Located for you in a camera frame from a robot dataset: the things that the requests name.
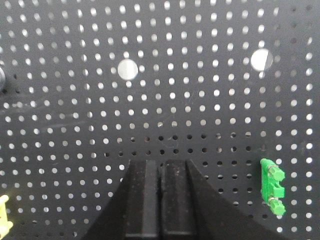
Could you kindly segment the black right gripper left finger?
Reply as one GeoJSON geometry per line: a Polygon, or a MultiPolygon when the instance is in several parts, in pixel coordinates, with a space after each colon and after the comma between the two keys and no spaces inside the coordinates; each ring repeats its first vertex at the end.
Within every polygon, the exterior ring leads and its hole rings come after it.
{"type": "Polygon", "coordinates": [[[159,172],[154,160],[131,160],[112,199],[84,240],[157,240],[159,172]]]}

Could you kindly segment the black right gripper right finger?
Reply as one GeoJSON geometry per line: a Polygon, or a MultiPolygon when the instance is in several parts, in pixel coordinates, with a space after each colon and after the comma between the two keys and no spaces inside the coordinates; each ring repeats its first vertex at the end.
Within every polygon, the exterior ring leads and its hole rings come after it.
{"type": "Polygon", "coordinates": [[[278,240],[220,196],[190,160],[168,160],[161,170],[164,240],[278,240]]]}

